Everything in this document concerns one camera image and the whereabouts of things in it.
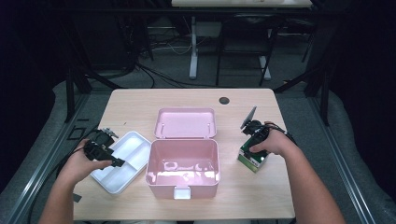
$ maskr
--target white container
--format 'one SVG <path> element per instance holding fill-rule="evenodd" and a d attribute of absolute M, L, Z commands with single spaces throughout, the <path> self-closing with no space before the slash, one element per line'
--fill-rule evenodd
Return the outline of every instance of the white container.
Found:
<path fill-rule="evenodd" d="M 146 181 L 157 198 L 216 196 L 219 148 L 211 108 L 163 108 L 151 144 Z"/>
<path fill-rule="evenodd" d="M 149 161 L 151 143 L 137 132 L 128 132 L 110 146 L 112 156 L 125 161 L 121 167 L 108 166 L 91 176 L 111 194 L 120 194 L 142 172 Z"/>

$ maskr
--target box latch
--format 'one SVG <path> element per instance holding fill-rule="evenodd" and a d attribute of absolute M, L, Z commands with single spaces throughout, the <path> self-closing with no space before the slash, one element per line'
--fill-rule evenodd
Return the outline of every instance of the box latch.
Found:
<path fill-rule="evenodd" d="M 174 190 L 174 198 L 180 200 L 191 199 L 191 189 L 189 186 L 176 186 Z"/>

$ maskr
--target hand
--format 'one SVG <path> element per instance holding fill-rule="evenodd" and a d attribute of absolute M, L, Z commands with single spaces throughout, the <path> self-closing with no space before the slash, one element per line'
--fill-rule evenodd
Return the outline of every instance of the hand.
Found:
<path fill-rule="evenodd" d="M 264 123 L 266 125 L 275 126 L 274 123 L 270 121 L 265 121 Z M 267 150 L 268 152 L 273 152 L 276 155 L 284 157 L 285 150 L 291 147 L 295 147 L 295 145 L 285 134 L 270 128 L 268 137 L 259 144 L 251 147 L 249 150 L 251 152 Z"/>
<path fill-rule="evenodd" d="M 75 152 L 70 156 L 64 168 L 59 173 L 59 179 L 71 185 L 76 185 L 92 171 L 111 165 L 112 161 L 90 161 L 85 156 L 84 146 L 88 141 L 88 139 L 84 139 L 78 144 Z"/>

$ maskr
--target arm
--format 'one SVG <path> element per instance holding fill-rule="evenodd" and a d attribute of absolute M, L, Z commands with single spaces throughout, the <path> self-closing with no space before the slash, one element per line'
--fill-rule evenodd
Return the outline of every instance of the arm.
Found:
<path fill-rule="evenodd" d="M 75 185 L 95 169 L 111 165 L 111 161 L 90 161 L 83 147 L 88 140 L 81 141 L 76 152 L 70 156 L 52 186 L 39 220 L 46 223 L 73 223 L 73 189 Z"/>
<path fill-rule="evenodd" d="M 345 223 L 337 203 L 304 153 L 285 134 L 272 130 L 265 141 L 250 151 L 263 149 L 285 159 L 298 223 Z"/>

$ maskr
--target person's left hand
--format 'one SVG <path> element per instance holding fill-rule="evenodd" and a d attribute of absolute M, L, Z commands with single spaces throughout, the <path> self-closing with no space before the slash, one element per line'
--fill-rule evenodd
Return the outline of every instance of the person's left hand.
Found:
<path fill-rule="evenodd" d="M 111 165 L 112 161 L 90 161 L 85 156 L 84 146 L 88 141 L 88 139 L 84 139 L 78 144 L 76 151 L 67 160 L 58 178 L 66 181 L 66 183 L 76 185 L 92 171 Z"/>

